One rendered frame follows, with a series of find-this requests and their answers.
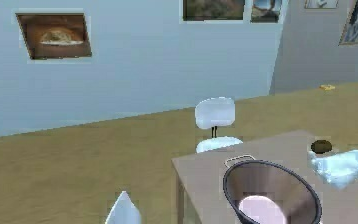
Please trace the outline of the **brown framed wall picture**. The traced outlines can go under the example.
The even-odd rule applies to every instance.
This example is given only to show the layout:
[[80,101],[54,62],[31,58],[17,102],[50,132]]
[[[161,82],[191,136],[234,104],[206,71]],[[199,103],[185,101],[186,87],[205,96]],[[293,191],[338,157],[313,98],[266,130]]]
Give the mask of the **brown framed wall picture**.
[[91,57],[83,13],[16,13],[31,60]]

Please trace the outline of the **blue sky framed picture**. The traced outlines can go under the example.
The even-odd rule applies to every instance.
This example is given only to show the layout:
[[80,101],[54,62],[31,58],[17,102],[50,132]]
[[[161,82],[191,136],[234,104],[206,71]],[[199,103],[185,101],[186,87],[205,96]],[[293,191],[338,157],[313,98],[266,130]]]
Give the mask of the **blue sky framed picture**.
[[253,0],[251,23],[277,23],[282,0]]

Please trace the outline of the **white office chair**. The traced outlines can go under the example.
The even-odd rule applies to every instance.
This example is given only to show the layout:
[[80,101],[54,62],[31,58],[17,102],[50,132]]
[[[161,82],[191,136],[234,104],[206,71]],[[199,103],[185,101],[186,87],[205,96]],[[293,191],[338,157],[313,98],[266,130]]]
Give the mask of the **white office chair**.
[[211,137],[200,141],[196,152],[202,153],[231,145],[242,144],[237,137],[219,136],[219,127],[231,126],[235,122],[235,101],[228,97],[208,98],[199,102],[195,107],[195,123],[199,129],[211,130]]

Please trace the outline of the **pale framed wall picture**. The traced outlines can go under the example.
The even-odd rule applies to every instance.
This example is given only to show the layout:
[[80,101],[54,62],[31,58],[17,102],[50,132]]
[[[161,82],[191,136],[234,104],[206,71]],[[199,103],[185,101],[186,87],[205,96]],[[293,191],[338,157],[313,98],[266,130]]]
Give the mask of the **pale framed wall picture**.
[[305,9],[336,9],[338,0],[305,0]]

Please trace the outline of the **pale blue glass bowl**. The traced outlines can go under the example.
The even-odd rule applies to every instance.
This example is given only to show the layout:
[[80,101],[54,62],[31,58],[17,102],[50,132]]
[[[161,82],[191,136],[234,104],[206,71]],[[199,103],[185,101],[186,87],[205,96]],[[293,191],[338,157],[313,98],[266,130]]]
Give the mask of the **pale blue glass bowl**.
[[308,152],[309,164],[313,171],[327,184],[344,189],[358,179],[358,150],[318,157]]

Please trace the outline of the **dark blue framed picture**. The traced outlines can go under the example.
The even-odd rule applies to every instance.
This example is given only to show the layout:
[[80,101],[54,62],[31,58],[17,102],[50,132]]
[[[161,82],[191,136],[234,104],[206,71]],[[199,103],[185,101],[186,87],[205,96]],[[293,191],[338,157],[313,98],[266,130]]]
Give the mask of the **dark blue framed picture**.
[[358,44],[358,0],[355,1],[353,9],[344,26],[340,45]]

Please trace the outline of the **dark steel cooking pot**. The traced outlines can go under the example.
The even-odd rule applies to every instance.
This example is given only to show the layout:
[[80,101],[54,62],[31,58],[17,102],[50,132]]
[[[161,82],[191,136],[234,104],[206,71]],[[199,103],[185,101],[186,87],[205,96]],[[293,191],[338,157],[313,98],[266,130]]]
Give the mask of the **dark steel cooking pot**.
[[313,187],[291,169],[252,155],[224,161],[223,192],[241,224],[264,224],[243,210],[243,201],[256,196],[273,202],[284,224],[321,224],[322,206]]

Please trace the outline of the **dark landscape framed picture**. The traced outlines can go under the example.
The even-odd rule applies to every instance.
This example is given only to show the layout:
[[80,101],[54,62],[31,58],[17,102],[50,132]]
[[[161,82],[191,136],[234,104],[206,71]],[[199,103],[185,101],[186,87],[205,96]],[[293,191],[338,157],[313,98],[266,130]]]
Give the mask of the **dark landscape framed picture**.
[[182,0],[184,21],[242,20],[246,0]]

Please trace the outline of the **grey dining table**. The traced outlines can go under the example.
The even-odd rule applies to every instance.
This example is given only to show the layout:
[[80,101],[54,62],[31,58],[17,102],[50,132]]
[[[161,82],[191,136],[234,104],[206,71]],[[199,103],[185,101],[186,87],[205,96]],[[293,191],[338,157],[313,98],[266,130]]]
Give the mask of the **grey dining table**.
[[318,194],[323,224],[358,224],[358,180],[343,191],[324,184],[307,162],[310,133],[297,130],[231,147],[172,159],[176,172],[177,218],[173,224],[241,224],[223,192],[224,161],[249,154],[283,165],[304,178]]

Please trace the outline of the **brown round food item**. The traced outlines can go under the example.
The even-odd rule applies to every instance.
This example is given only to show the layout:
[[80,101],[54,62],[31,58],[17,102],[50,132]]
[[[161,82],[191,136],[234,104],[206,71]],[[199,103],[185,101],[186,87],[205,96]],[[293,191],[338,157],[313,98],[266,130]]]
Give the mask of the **brown round food item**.
[[311,150],[315,154],[325,154],[333,150],[333,146],[330,141],[319,139],[311,144]]

